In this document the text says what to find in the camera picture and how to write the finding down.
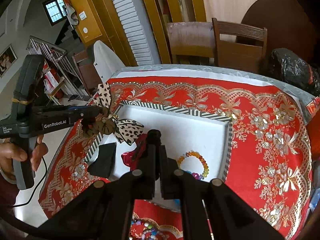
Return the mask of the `red satin bow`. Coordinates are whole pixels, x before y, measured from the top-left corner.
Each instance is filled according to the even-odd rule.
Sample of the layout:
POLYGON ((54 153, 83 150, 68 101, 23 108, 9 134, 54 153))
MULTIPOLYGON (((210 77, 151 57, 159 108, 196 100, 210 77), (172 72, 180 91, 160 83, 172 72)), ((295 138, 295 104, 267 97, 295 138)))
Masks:
POLYGON ((147 134, 141 134, 135 141, 136 148, 130 152, 125 152, 121 155, 123 164, 130 168, 130 170, 135 170, 137 168, 138 161, 142 156, 146 148, 146 138, 147 134))

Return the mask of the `leopard print bow scrunchie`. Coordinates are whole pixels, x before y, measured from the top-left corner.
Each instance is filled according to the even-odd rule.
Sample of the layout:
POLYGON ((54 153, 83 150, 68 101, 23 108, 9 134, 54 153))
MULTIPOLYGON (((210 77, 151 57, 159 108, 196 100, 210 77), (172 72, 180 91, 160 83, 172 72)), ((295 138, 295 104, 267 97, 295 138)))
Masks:
POLYGON ((82 134, 85 137, 92 137, 97 134, 111 135, 119 143, 125 142, 131 146, 143 133, 144 126, 131 119, 119 119, 111 112, 112 94, 108 83, 98 85, 98 96, 94 98, 94 103, 101 110, 101 119, 95 117, 81 120, 82 134))

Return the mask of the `black folded cloth pouch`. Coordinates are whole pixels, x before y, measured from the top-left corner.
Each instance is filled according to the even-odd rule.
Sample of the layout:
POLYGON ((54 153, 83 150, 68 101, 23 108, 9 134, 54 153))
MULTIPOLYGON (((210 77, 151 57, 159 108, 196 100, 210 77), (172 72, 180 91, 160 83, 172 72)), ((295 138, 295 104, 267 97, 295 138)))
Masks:
POLYGON ((116 146, 115 142, 99 146, 96 160, 87 168, 90 175, 101 178, 108 178, 111 175, 116 162, 116 146))

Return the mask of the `striped white tray box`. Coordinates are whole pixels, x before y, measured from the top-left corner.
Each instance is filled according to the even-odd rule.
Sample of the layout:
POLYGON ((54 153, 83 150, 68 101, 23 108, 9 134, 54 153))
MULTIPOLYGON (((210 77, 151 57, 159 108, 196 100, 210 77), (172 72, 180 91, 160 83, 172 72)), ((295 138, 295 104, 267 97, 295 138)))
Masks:
POLYGON ((179 168, 201 181, 226 180, 231 159, 232 122, 228 117, 198 110, 168 107, 138 101, 120 102, 115 110, 120 118, 135 120, 161 132, 167 156, 179 168))

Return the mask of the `brown leather chair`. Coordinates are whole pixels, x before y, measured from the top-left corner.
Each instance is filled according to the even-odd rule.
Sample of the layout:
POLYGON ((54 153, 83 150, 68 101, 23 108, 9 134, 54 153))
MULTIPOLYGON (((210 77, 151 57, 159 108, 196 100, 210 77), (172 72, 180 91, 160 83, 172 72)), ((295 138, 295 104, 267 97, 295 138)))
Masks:
POLYGON ((214 63, 215 37, 209 22, 167 24, 172 62, 210 66, 214 63))

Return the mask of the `dark wooden chair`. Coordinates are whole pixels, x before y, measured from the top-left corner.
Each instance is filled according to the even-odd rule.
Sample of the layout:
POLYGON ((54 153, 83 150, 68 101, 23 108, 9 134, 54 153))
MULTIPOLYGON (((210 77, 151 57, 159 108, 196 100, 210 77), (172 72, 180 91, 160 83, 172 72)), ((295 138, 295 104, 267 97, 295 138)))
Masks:
POLYGON ((212 18, 212 24, 215 37, 215 65, 258 74, 265 63, 267 29, 219 21, 216 18, 212 18), (260 42, 261 45, 225 41, 220 38, 221 35, 252 39, 260 42))

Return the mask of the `black plastic bag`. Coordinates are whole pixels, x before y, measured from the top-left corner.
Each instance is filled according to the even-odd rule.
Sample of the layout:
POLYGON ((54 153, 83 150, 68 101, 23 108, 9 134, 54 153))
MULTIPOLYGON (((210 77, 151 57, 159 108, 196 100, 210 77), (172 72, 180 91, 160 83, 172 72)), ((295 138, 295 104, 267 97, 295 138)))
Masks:
POLYGON ((319 96, 319 73, 291 50, 272 50, 268 59, 268 74, 274 79, 319 96))

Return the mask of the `white louvered door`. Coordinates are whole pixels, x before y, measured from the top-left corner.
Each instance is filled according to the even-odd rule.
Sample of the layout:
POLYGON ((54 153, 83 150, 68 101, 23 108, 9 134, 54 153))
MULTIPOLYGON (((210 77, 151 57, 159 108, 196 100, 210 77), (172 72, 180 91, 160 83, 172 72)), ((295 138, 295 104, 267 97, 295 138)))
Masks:
POLYGON ((153 64, 149 45, 133 0, 112 0, 138 66, 153 64))

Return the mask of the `dark round table top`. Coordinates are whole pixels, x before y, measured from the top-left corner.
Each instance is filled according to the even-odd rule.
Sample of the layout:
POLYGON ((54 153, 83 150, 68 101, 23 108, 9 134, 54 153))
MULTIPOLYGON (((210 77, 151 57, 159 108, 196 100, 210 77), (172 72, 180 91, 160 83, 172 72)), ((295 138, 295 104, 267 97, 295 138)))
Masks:
POLYGON ((267 29, 266 57, 287 48, 311 63, 319 34, 297 0, 257 0, 241 22, 267 29))

